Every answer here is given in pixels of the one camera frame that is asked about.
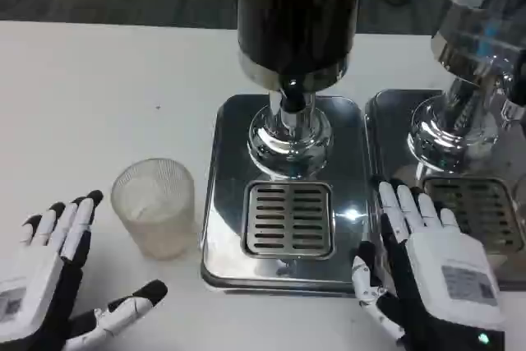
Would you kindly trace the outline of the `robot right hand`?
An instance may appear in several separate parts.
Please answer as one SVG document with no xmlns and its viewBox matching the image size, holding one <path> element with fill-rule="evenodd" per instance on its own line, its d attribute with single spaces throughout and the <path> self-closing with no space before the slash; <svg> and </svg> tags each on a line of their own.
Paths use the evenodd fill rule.
<svg viewBox="0 0 526 351">
<path fill-rule="evenodd" d="M 353 254 L 352 281 L 364 312 L 405 350 L 503 350 L 499 287 L 480 241 L 452 210 L 394 178 L 372 185 L 394 287 L 376 273 L 376 246 Z"/>
</svg>

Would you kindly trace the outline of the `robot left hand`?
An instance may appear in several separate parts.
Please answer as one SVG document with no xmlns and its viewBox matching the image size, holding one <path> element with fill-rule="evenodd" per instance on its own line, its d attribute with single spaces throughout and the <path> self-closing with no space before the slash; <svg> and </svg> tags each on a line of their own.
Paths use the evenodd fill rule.
<svg viewBox="0 0 526 351">
<path fill-rule="evenodd" d="M 3 350 L 95 350 L 167 296 L 167 285 L 154 279 L 106 307 L 72 314 L 103 198 L 93 190 L 23 223 L 16 249 L 1 259 Z"/>
</svg>

